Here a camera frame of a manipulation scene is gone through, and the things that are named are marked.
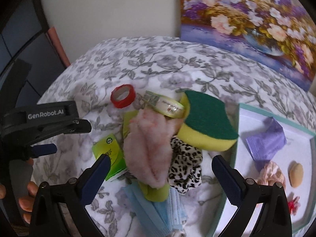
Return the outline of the person's left hand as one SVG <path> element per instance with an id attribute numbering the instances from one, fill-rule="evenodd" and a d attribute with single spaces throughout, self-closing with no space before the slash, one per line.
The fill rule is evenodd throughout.
<path id="1" fill-rule="evenodd" d="M 33 166 L 34 160 L 30 158 L 29 160 L 26 161 L 26 163 Z M 18 201 L 19 201 L 19 205 L 21 209 L 25 211 L 23 213 L 23 219 L 26 223 L 29 224 L 31 222 L 31 213 L 33 210 L 36 193 L 38 192 L 38 186 L 36 185 L 34 181 L 30 181 L 27 184 L 27 190 L 28 190 L 28 194 L 26 196 L 20 197 Z M 5 198 L 6 193 L 7 191 L 6 191 L 5 186 L 1 184 L 1 194 L 0 194 L 1 199 Z"/>

